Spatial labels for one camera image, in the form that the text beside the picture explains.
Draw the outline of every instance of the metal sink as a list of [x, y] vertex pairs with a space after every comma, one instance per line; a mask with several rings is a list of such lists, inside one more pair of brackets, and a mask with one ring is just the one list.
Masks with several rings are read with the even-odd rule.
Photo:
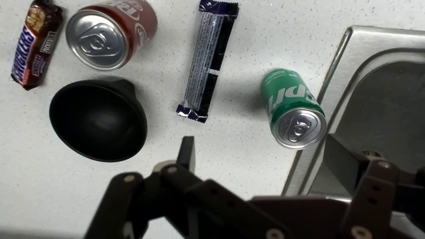
[[[425, 166], [425, 32], [349, 28], [319, 101], [329, 134], [356, 152], [383, 156], [416, 172]], [[324, 148], [325, 141], [298, 152], [284, 195], [318, 191], [312, 187], [316, 178], [337, 187], [323, 183]]]

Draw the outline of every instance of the white table surface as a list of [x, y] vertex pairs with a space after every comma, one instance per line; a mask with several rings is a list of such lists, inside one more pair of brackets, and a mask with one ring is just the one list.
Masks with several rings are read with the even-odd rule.
[[[299, 71], [318, 94], [340, 38], [349, 25], [425, 29], [422, 0], [239, 0], [222, 74], [206, 125], [179, 118], [198, 29], [199, 0], [150, 0], [155, 38], [126, 66], [96, 71], [60, 37], [43, 86], [23, 90], [11, 77], [17, 37], [29, 0], [0, 5], [0, 232], [81, 237], [109, 179], [122, 171], [148, 176], [175, 159], [183, 135], [195, 135], [197, 174], [244, 199], [282, 192], [295, 151], [272, 138], [259, 101], [259, 82], [274, 67]], [[56, 0], [73, 14], [97, 1]], [[120, 75], [138, 89], [149, 121], [148, 142], [133, 159], [105, 164], [85, 159], [55, 137], [49, 103], [63, 86]], [[163, 220], [146, 237], [179, 237]]]

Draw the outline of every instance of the green soda can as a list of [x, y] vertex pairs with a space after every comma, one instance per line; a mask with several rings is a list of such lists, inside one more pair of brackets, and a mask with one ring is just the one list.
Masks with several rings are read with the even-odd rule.
[[280, 145], [300, 150], [325, 135], [324, 113], [296, 71], [270, 71], [260, 91], [270, 129]]

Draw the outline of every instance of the snickers bar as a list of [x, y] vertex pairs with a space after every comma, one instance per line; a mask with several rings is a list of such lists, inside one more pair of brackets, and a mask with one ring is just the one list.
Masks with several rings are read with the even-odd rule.
[[49, 0], [35, 0], [31, 4], [11, 74], [24, 89], [29, 90], [43, 82], [61, 22], [63, 9]]

